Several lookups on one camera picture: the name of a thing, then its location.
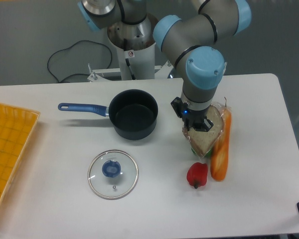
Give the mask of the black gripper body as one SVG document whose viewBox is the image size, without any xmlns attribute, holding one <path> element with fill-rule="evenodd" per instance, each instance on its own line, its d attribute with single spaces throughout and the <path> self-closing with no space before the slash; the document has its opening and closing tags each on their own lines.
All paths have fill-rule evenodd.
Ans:
<svg viewBox="0 0 299 239">
<path fill-rule="evenodd" d="M 194 127 L 191 129 L 199 130 L 201 123 L 204 119 L 209 119 L 207 117 L 207 112 L 209 107 L 204 110 L 195 111 L 189 108 L 188 103 L 184 103 L 180 97 L 176 97 L 172 102 L 171 106 L 174 109 L 176 115 L 182 119 L 185 128 L 185 120 L 192 119 L 194 120 Z"/>
</svg>

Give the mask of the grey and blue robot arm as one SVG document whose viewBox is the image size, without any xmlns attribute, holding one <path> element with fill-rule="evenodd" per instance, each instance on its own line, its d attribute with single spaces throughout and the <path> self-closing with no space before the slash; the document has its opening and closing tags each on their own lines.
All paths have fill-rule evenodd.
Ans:
<svg viewBox="0 0 299 239">
<path fill-rule="evenodd" d="M 107 30 L 108 39 L 122 52 L 121 73 L 137 78 L 134 57 L 156 46 L 183 79 L 181 96 L 171 105 L 186 129 L 207 132 L 213 127 L 207 110 L 226 70 L 218 40 L 246 29 L 252 19 L 245 0 L 195 0 L 197 14 L 189 20 L 168 15 L 157 20 L 144 0 L 81 0 L 86 23 L 93 31 Z"/>
</svg>

